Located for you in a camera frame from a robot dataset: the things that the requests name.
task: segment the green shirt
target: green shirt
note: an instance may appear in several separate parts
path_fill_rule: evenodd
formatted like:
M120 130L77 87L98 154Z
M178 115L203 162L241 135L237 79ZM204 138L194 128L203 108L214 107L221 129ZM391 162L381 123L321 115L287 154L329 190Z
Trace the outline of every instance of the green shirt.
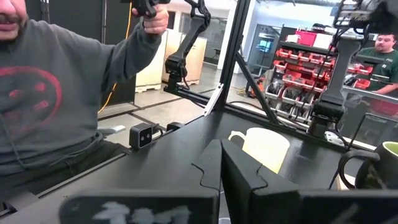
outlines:
M369 91L376 91L380 90L381 88L385 87L389 83L398 83L398 51L393 50L390 53L379 53L377 52L374 47L362 49L358 55L365 55L370 57L377 57L383 58L384 63L376 65L373 69L373 76L372 79L380 80L382 82L372 81L371 85L368 87L367 90ZM384 77L388 77L389 80L382 77L377 77L375 75L381 75Z

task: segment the storage rack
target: storage rack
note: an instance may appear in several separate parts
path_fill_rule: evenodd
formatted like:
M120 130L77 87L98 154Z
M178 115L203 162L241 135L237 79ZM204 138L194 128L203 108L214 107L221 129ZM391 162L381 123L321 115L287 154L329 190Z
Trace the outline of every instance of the storage rack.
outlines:
M272 81L265 87L266 99L278 116L307 124L311 122L312 105L328 86L337 53L334 49L329 52L312 47L311 41L297 44L281 40L279 47L274 57ZM357 64L353 64L348 73L367 78L357 78L352 87L366 89L373 67L380 60L359 55L355 61Z

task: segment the sweatshirt sleeve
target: sweatshirt sleeve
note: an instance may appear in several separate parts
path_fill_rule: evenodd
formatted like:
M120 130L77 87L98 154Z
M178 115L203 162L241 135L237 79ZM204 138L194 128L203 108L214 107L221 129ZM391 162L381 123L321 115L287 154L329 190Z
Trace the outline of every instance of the sweatshirt sleeve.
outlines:
M101 91L123 82L148 66L162 41L160 35L146 34L140 22L131 35L116 45L106 45L91 38L52 25L59 44L82 75L91 83L101 79Z

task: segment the person in green shirt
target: person in green shirt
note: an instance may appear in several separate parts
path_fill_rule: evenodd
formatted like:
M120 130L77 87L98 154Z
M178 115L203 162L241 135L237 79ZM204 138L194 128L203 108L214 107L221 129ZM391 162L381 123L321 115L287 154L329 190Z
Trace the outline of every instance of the person in green shirt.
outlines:
M367 90L390 96L394 96L393 93L395 90L398 90L398 51L394 50L397 39L398 35L380 34L377 37L374 47L362 49L358 53L358 55L384 59L384 63L374 67L374 75L372 77L372 79L379 80L381 82L372 81Z

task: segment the green mug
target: green mug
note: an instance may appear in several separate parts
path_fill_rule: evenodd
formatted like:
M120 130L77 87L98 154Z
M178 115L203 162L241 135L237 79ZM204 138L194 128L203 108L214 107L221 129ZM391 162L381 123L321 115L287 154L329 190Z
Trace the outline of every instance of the green mug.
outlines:
M344 175L344 167L352 158L364 159L356 174L355 185ZM339 161L338 173L349 189L398 189L398 142L384 142L374 152L347 152Z

